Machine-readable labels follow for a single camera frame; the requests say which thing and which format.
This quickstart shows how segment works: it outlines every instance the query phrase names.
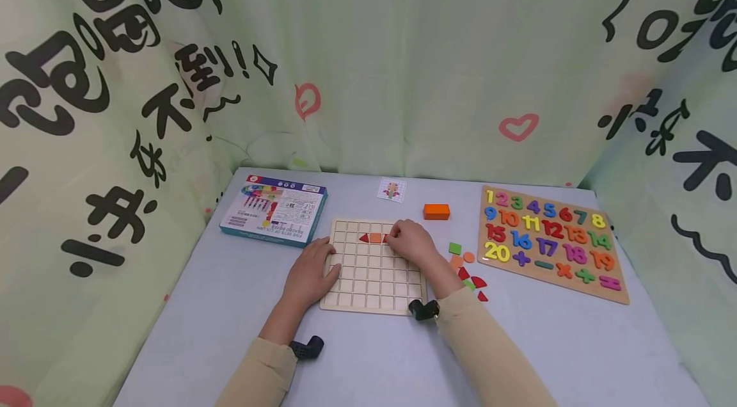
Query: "gray tabletop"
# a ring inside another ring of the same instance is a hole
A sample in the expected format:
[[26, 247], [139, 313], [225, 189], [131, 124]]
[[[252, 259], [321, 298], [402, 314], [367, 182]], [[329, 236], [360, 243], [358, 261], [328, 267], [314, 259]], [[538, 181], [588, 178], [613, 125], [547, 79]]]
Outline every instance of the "gray tabletop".
[[[281, 294], [300, 249], [220, 232], [218, 223], [246, 177], [322, 185], [329, 198], [316, 237], [334, 217], [422, 220], [422, 206], [450, 204], [449, 221], [423, 221], [438, 249], [475, 251], [481, 183], [407, 181], [403, 203], [376, 197], [379, 177], [239, 169], [127, 377], [115, 407], [212, 406]], [[582, 189], [495, 186], [598, 208]], [[707, 406], [620, 251], [630, 306], [477, 262], [471, 275], [491, 315], [563, 406]], [[284, 406], [475, 406], [474, 395], [435, 323], [312, 307], [296, 340], [325, 340], [318, 360], [297, 365]]]

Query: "person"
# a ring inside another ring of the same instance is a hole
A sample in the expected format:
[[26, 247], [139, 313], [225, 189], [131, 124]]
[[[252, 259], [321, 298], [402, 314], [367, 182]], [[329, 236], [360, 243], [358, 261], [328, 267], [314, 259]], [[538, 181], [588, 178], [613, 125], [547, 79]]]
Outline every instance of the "person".
[[[317, 239], [297, 258], [281, 299], [223, 389], [216, 407], [280, 405], [297, 364], [288, 344], [307, 308], [325, 296], [340, 275], [340, 265], [334, 265], [323, 276], [326, 257], [335, 252], [328, 241], [328, 237]], [[440, 334], [456, 355], [481, 405], [557, 405], [532, 365], [464, 286], [421, 225], [401, 219], [394, 223], [387, 243], [425, 273], [440, 305]]]

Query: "green curtain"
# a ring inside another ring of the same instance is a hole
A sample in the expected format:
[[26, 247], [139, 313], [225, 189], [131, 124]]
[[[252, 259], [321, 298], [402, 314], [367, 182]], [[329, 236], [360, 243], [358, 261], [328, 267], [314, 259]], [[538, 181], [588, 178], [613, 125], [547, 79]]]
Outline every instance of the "green curtain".
[[112, 402], [239, 165], [588, 174], [713, 405], [737, 394], [735, 0], [0, 5], [0, 405]]

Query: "black clip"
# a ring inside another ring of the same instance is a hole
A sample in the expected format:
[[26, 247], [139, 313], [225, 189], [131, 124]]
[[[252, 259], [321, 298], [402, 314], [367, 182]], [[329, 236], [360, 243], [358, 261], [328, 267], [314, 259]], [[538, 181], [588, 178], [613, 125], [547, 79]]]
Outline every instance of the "black clip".
[[299, 341], [292, 341], [289, 344], [297, 360], [316, 359], [324, 346], [325, 342], [318, 335], [312, 335], [310, 343], [307, 344], [302, 344]]
[[440, 306], [438, 306], [438, 302], [436, 300], [432, 300], [426, 305], [423, 305], [422, 301], [412, 300], [409, 308], [410, 313], [412, 313], [417, 321], [425, 321], [440, 314]]

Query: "wooden puzzle board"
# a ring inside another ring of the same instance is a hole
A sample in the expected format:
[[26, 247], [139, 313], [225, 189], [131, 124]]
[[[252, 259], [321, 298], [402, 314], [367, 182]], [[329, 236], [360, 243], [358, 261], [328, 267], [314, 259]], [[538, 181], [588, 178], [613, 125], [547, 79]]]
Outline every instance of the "wooden puzzle board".
[[392, 226], [367, 219], [333, 220], [330, 243], [335, 253], [327, 258], [324, 273], [332, 265], [343, 266], [340, 279], [320, 300], [321, 309], [410, 315], [410, 301], [427, 302], [425, 275], [383, 242]]
[[609, 222], [594, 209], [481, 189], [479, 262], [630, 304]]

